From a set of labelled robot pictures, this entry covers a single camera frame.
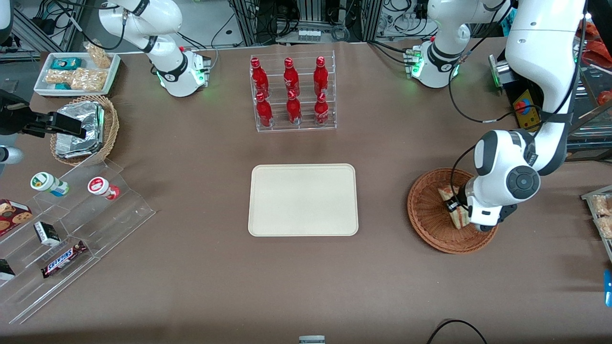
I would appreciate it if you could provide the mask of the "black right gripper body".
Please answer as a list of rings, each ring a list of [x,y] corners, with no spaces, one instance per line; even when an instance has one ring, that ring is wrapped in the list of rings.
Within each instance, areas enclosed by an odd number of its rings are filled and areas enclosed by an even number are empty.
[[[35,121],[26,100],[0,90],[0,134],[13,135]]]

